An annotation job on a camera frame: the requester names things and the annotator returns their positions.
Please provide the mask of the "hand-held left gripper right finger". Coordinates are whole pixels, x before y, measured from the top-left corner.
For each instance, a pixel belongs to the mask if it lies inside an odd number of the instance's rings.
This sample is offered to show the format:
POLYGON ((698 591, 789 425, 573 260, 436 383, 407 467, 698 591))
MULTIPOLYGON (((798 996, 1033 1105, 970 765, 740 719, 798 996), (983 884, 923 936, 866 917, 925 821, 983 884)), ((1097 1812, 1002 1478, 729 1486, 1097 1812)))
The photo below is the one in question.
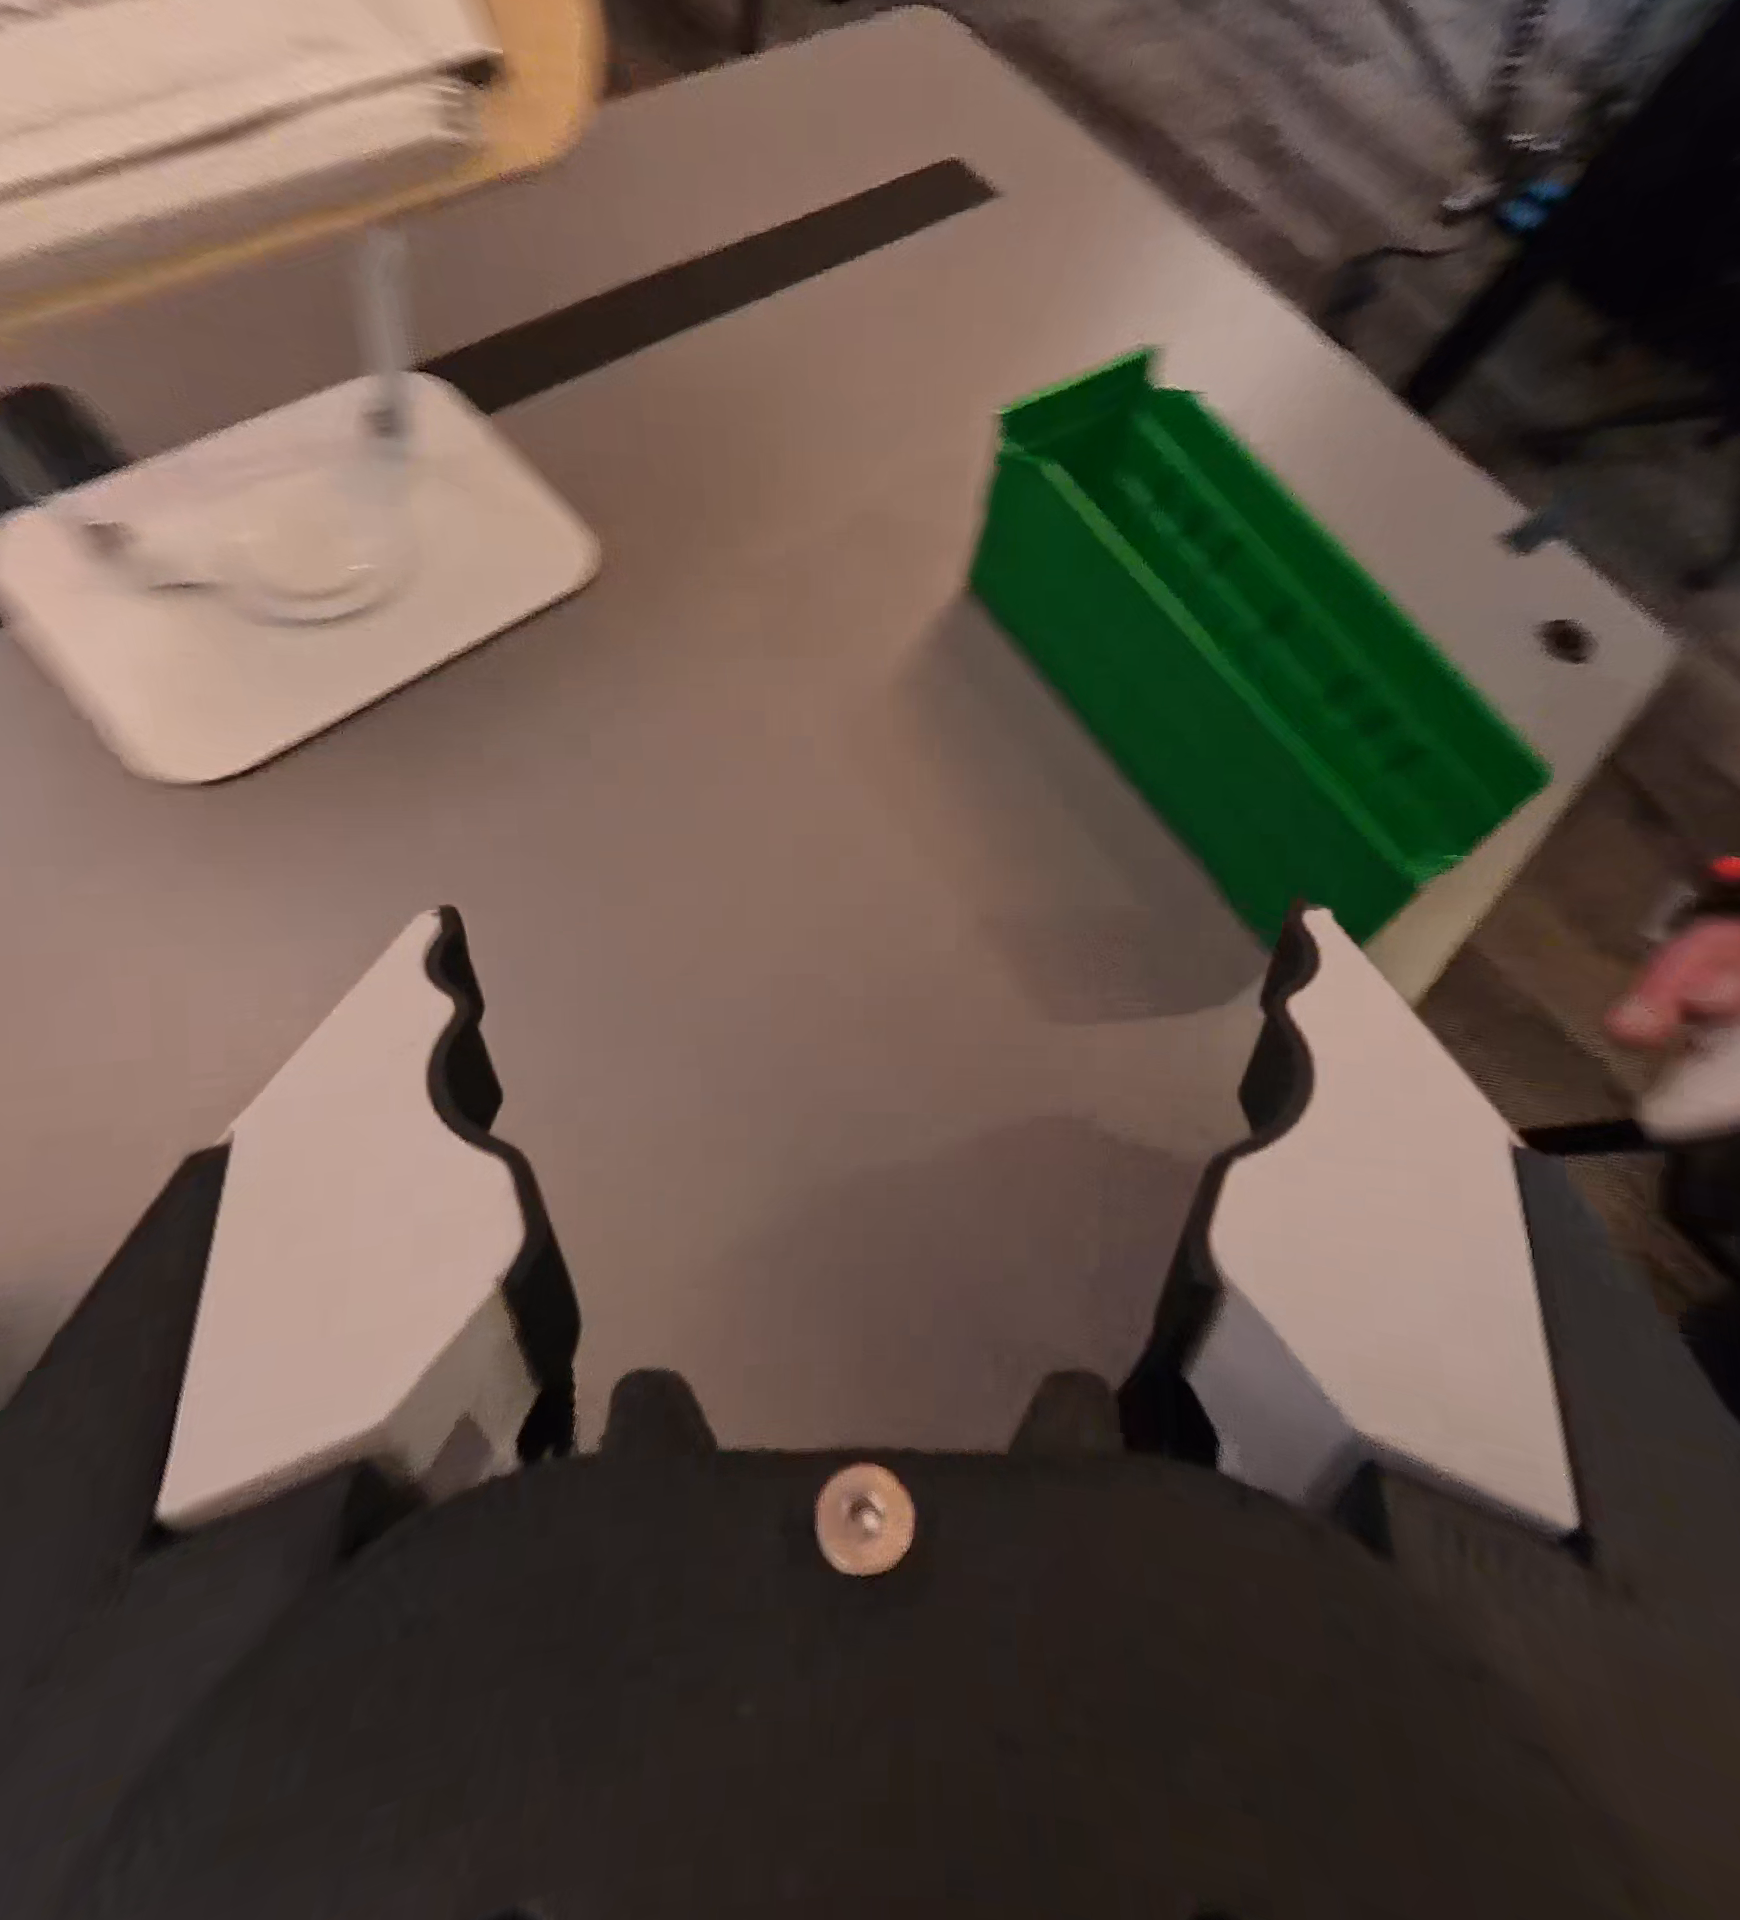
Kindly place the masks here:
POLYGON ((1544 1537, 1576 1478, 1506 1117, 1320 903, 1289 910, 1121 1439, 1305 1510, 1366 1470, 1544 1537))

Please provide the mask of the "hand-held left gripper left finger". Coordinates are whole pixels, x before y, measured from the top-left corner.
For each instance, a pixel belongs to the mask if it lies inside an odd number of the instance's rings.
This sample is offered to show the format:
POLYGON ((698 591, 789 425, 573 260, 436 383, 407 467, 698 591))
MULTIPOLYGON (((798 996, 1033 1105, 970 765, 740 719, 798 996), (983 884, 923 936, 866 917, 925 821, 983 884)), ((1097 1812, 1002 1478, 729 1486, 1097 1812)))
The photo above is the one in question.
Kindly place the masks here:
POLYGON ((480 1023, 436 903, 233 1117, 164 1528, 343 1466, 444 1499, 573 1451, 580 1309, 480 1023))

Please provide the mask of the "green plastic bin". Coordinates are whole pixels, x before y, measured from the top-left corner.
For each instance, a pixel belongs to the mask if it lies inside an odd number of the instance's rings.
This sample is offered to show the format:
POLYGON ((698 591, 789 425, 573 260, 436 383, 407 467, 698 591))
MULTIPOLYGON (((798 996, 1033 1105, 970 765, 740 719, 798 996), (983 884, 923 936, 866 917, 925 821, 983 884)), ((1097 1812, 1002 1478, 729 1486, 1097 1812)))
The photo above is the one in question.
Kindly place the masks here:
POLYGON ((970 594, 1241 922, 1366 943, 1551 765, 1155 358, 1002 409, 970 594))

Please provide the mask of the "person's right hand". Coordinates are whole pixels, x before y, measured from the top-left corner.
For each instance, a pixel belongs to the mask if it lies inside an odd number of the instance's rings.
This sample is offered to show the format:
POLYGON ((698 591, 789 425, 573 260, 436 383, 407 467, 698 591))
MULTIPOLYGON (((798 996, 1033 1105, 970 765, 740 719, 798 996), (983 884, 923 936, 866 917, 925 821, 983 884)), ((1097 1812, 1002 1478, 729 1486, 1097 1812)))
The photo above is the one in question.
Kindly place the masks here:
POLYGON ((1740 1023, 1740 919, 1690 922, 1656 946, 1605 1011, 1628 1048, 1670 1048, 1740 1023))

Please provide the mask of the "black tape strip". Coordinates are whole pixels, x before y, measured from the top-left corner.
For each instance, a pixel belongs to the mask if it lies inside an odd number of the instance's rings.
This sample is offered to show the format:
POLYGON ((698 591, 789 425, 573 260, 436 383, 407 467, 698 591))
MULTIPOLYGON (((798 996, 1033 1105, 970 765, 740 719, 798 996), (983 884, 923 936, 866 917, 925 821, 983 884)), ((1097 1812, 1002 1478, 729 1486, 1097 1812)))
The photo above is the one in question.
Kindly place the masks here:
MULTIPOLYGON (((940 157, 711 251, 425 358, 418 371, 447 381, 480 413, 496 416, 996 196, 999 188, 961 157, 940 157)), ((22 472, 40 479, 45 491, 66 491, 122 466, 122 451, 86 405, 61 385, 36 381, 0 393, 0 448, 12 448, 22 472)), ((0 470, 0 512, 17 508, 21 500, 22 495, 0 470)))

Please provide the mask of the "printed instruction sheet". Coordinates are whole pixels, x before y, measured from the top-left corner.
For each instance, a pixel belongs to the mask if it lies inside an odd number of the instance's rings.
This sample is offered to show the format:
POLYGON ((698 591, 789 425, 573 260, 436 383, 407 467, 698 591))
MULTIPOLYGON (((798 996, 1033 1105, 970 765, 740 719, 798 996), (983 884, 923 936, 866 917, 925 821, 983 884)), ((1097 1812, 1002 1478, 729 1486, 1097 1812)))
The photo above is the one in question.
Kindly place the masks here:
POLYGON ((405 84, 488 84, 488 5, 0 3, 0 203, 405 84))

